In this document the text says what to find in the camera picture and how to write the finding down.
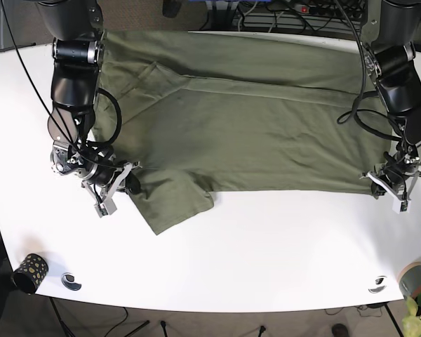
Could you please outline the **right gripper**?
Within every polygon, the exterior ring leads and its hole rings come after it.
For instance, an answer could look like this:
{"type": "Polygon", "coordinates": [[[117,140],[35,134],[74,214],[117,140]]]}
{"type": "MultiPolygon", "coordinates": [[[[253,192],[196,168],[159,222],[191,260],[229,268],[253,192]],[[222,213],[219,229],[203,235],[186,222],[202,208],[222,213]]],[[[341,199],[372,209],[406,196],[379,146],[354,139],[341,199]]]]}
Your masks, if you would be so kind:
{"type": "Polygon", "coordinates": [[[100,218],[116,210],[113,196],[116,192],[138,195],[142,192],[139,179],[133,173],[140,169],[140,162],[121,162],[121,168],[108,168],[94,164],[88,171],[80,171],[81,186],[95,201],[94,208],[100,218]]]}

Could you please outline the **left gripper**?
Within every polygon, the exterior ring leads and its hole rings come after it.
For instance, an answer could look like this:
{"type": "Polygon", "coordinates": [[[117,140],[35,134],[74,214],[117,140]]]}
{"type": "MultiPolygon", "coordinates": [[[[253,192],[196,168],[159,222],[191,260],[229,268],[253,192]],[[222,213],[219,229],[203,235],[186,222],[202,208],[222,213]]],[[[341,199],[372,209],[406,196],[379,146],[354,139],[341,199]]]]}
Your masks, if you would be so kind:
{"type": "Polygon", "coordinates": [[[396,213],[410,211],[410,194],[421,177],[420,158],[415,147],[405,150],[396,148],[395,154],[383,153],[384,164],[376,164],[373,170],[363,172],[361,179],[370,181],[370,192],[375,199],[385,195],[392,197],[392,210],[396,213]]]}

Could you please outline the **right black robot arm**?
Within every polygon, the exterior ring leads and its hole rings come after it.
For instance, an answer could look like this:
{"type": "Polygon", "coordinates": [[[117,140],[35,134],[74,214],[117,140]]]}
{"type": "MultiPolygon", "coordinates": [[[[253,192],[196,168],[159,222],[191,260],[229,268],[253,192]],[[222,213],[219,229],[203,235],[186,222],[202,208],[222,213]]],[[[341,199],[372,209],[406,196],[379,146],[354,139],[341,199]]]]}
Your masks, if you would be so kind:
{"type": "Polygon", "coordinates": [[[96,1],[36,1],[46,28],[53,35],[54,61],[51,82],[53,108],[47,111],[48,132],[53,139],[52,169],[76,175],[93,198],[100,217],[116,211],[116,192],[137,194],[140,181],[133,175],[137,162],[116,162],[113,143],[123,126],[117,99],[98,86],[105,52],[102,9],[96,1]],[[116,126],[109,140],[94,141],[88,134],[95,124],[95,104],[106,97],[116,112],[116,126]]]}

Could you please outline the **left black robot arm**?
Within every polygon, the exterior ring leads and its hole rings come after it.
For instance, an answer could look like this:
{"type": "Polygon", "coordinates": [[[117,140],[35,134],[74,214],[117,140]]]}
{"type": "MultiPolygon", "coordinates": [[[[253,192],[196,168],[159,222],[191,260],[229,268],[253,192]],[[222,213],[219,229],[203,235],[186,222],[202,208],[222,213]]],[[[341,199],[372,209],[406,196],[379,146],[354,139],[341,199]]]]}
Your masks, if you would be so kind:
{"type": "Polygon", "coordinates": [[[340,1],[335,5],[347,21],[361,59],[361,89],[350,111],[337,123],[354,120],[363,130],[396,144],[385,162],[362,174],[371,181],[374,198],[390,194],[393,210],[406,212],[410,194],[421,177],[421,81],[414,65],[413,37],[421,18],[421,1],[366,1],[361,29],[357,30],[340,1]],[[383,117],[393,134],[385,134],[363,122],[361,102],[378,97],[385,106],[383,117]]]}

